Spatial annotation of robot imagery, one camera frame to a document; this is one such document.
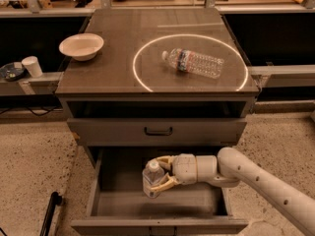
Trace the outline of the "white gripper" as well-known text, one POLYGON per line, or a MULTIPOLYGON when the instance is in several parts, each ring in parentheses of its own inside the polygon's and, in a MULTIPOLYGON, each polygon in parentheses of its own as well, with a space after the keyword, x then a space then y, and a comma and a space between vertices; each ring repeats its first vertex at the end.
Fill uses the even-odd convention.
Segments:
POLYGON ((193 154, 165 155, 151 160, 151 170, 157 172, 160 168, 172 170, 173 176, 166 175, 161 184, 150 187, 150 191, 163 192, 177 186, 190 185, 197 182, 197 161, 193 154))

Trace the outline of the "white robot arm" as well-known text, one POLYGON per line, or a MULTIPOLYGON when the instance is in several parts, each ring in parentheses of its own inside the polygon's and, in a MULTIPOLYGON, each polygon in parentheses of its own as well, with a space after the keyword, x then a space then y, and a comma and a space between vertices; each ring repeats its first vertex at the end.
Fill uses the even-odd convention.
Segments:
POLYGON ((156 157, 143 170, 143 190, 150 198, 177 185, 199 182, 222 188, 233 188, 244 182, 305 236, 315 236, 315 200, 233 147, 223 147, 216 155, 182 153, 156 157))

